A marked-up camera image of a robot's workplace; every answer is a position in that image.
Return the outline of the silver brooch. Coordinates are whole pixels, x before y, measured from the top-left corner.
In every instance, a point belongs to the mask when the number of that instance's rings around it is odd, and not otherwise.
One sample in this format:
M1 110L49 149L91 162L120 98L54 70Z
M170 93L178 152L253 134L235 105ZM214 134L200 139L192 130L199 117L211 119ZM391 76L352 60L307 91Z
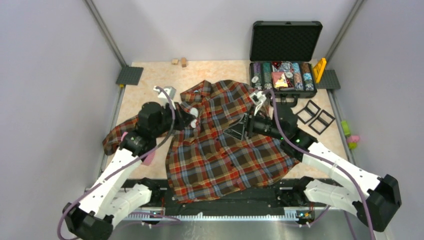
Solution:
M196 126L197 126L197 120L193 120L193 121L190 123L190 126L191 126L192 128L196 128Z

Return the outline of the plaid flannel shirt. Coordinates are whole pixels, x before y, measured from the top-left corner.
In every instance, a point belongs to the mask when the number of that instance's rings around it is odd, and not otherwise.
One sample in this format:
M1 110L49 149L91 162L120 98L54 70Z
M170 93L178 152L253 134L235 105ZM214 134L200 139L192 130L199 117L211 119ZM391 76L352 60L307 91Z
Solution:
M180 94L177 108L198 110L195 127L176 130L165 160L168 183L182 203L210 201L250 187L265 187L283 178L297 160L280 140L254 134L239 140L226 133L254 107L247 83L203 80Z

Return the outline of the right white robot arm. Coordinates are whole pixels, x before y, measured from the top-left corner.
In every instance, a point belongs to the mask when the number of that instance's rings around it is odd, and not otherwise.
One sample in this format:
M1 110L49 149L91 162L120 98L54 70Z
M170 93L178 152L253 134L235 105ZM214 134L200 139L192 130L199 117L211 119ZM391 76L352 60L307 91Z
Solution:
M384 232L402 205L398 180L363 170L329 150L315 137L298 127L298 117L285 104L278 103L272 118L250 110L224 131L238 139L253 135L278 139L290 157L314 167L337 185L302 177L294 187L293 200L299 206L322 203L355 215L373 231Z

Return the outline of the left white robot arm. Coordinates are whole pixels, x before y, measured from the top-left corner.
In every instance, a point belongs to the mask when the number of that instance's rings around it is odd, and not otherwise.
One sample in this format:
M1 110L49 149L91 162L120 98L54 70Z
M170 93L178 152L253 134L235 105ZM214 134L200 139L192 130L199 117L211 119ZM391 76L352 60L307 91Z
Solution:
M68 203L62 211L57 235L62 240L62 225L81 240L107 240L116 226L137 208L154 207L160 202L160 189L152 180L143 179L126 193L120 189L141 165L148 166L148 156L158 148L157 138L166 133L168 139L174 130L187 126L195 127L199 111L187 110L174 102L173 87L154 87L163 103L154 101L142 105L137 115L135 128L124 132L112 161L91 188L77 200Z

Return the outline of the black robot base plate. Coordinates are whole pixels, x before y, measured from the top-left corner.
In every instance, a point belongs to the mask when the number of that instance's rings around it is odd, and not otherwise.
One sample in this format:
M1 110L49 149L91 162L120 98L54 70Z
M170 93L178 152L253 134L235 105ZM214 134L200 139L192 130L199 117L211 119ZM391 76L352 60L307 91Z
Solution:
M324 207L323 203L311 203L295 192L297 178L282 179L266 187L250 187L230 193L216 200L179 203L165 180L148 180L154 187L150 201L136 209L138 213L150 211L179 219L184 217L284 217L289 208Z

